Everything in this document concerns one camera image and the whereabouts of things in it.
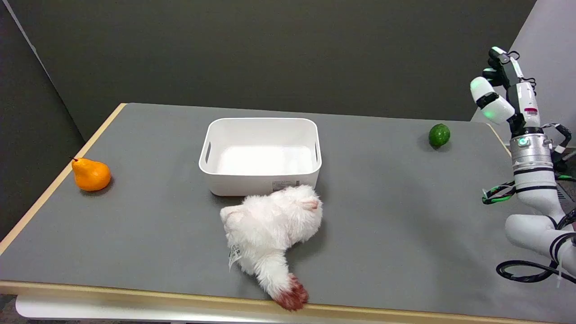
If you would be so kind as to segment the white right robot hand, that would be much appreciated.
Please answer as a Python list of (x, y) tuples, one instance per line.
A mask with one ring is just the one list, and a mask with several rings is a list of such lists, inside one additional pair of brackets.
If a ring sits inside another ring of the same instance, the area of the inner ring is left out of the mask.
[(470, 91), (484, 117), (495, 124), (508, 124), (511, 137), (529, 134), (526, 128), (541, 125), (534, 78), (520, 68), (520, 54), (494, 46), (488, 51), (488, 65), (470, 82)]

